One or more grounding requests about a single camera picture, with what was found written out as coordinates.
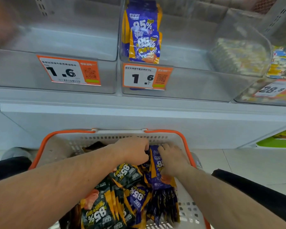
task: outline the qr code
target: qr code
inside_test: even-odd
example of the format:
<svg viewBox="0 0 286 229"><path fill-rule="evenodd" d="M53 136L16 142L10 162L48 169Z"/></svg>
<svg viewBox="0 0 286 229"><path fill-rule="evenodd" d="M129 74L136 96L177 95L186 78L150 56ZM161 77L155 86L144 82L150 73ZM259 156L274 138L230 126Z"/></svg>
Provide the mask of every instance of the qr code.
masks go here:
<svg viewBox="0 0 286 229"><path fill-rule="evenodd" d="M156 82L157 83L165 83L167 77L168 77L168 75L166 75L166 74L159 74Z"/></svg>

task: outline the white plastic basket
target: white plastic basket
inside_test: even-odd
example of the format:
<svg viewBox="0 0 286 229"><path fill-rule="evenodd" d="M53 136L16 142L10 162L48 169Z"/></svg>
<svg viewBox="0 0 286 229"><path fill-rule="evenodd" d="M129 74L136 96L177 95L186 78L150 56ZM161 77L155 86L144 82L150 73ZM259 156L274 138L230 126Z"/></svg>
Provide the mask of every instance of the white plastic basket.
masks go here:
<svg viewBox="0 0 286 229"><path fill-rule="evenodd" d="M151 145L173 142L179 146L192 166L196 167L194 159L188 149L185 137L178 131L173 130L64 130L48 134L42 141L35 160L30 169L45 165L51 162L60 161L70 157L72 153L81 153L82 147L87 147L100 141L104 144L113 144L120 138L144 137L149 139ZM206 228L210 229L210 224L204 219L193 199L176 180L177 197L180 212L180 224L170 225L162 222L159 227L155 223L147 223L147 229L167 229L167 228Z"/></svg>

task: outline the hand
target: hand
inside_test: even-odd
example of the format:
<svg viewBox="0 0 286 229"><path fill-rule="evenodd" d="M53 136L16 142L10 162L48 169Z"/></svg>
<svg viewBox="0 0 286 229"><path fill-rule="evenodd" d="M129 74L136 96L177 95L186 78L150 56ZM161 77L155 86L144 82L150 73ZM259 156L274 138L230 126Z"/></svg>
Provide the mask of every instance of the hand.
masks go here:
<svg viewBox="0 0 286 229"><path fill-rule="evenodd" d="M146 138L126 137L118 140L114 144L114 149L121 155L121 163L130 165L141 165L148 161L149 142Z"/></svg>
<svg viewBox="0 0 286 229"><path fill-rule="evenodd" d="M158 151L161 155L164 169L161 170L161 176L177 177L190 166L188 158L182 150L174 144L164 144L159 146Z"/></svg>

